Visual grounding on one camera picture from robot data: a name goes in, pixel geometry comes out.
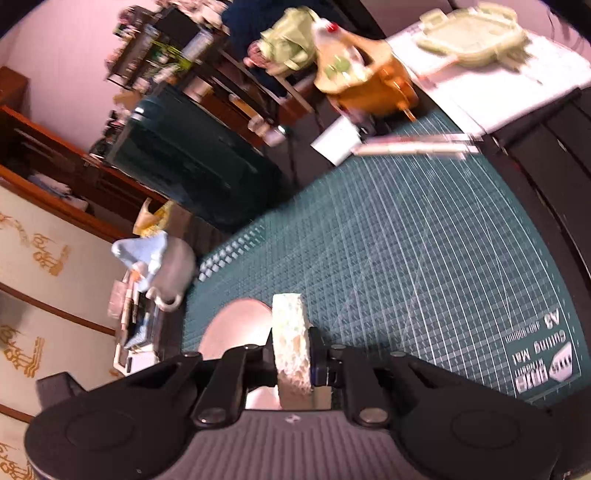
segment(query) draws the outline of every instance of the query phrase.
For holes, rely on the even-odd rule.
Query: pink object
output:
[[[273,323],[271,309],[254,299],[238,299],[222,308],[201,338],[198,350],[205,360],[221,358],[241,345],[264,345]],[[246,396],[246,408],[280,410],[277,388],[259,387]]]

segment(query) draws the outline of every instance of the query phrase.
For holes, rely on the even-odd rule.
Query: checkered pattern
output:
[[[457,128],[433,112],[404,131]],[[197,348],[229,301],[271,304],[274,293],[296,292],[330,343],[404,350],[509,395],[502,337],[541,311],[561,308],[587,355],[547,248],[482,155],[350,158],[220,251],[253,233],[254,248],[201,272],[188,296],[184,349]]]

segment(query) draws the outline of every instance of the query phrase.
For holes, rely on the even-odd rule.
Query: brown wooden trim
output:
[[[59,217],[72,225],[76,225],[103,240],[112,243],[121,238],[128,237],[128,235],[120,231],[118,228],[115,228],[82,210],[74,208],[72,205],[68,205],[66,202],[62,202],[59,198],[47,193],[42,188],[32,184],[30,181],[22,178],[2,165],[0,165],[0,179],[5,180],[0,183],[0,186],[7,188],[19,197],[37,205],[46,212],[52,213],[56,217]]]
[[[6,405],[2,405],[1,403],[0,413],[2,415],[6,415],[7,417],[10,417],[15,420],[20,420],[25,423],[31,423],[31,420],[34,418],[32,415],[15,410],[14,408],[7,407]]]
[[[37,307],[38,309],[45,310],[46,312],[52,313],[53,315],[61,317],[65,320],[68,320],[73,323],[77,323],[78,325],[82,325],[83,327],[87,327],[89,329],[95,330],[100,333],[105,333],[106,335],[115,336],[115,330],[112,328],[108,328],[103,325],[99,325],[98,323],[90,322],[90,321],[85,320],[83,318],[77,317],[76,315],[72,315],[71,313],[64,312],[63,310],[52,307],[51,305],[48,305],[47,303],[43,303],[42,301],[34,299],[33,297],[30,297],[29,295],[26,295],[18,290],[15,290],[14,288],[9,287],[8,285],[6,285],[2,282],[0,282],[0,290],[2,290],[4,293],[9,294],[12,297],[15,297],[18,300],[22,300],[22,301],[28,303],[29,305],[33,305],[34,307]]]
[[[37,125],[36,123],[31,122],[31,120],[28,119],[26,116],[21,115],[18,112],[15,112],[14,110],[12,110],[11,108],[9,108],[5,105],[1,108],[4,112],[6,112],[8,115],[10,115],[11,117],[18,120],[20,123],[25,124],[26,126],[37,130],[39,133],[45,135],[50,140],[53,140],[54,142],[60,144],[62,147],[70,150],[73,154],[80,156],[80,158],[84,159],[88,155],[87,152],[79,149],[77,146],[67,142],[63,138],[58,137],[54,132],[48,130],[45,127],[42,127],[41,125]],[[125,173],[117,170],[116,168],[113,168],[113,167],[110,167],[109,165],[104,165],[104,164],[99,165],[98,168],[107,172],[108,174],[113,175],[114,177],[117,177],[120,180],[124,181],[126,184],[128,184],[130,187],[132,187],[134,190],[139,190],[140,192],[145,194],[146,197],[149,197],[153,200],[157,200],[158,202],[161,202],[161,203],[165,203],[167,201],[167,199],[165,197],[163,197],[162,195],[160,195],[159,193],[157,193],[153,190],[150,190],[148,187],[143,186],[141,183],[138,183],[133,178],[131,178],[129,175],[126,175]]]

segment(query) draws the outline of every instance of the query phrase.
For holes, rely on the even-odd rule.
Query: green cutting mat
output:
[[[432,112],[402,131],[457,128]],[[404,350],[524,400],[591,378],[556,265],[482,155],[348,159],[203,262],[183,348],[231,300],[280,292],[303,293],[331,343]]]

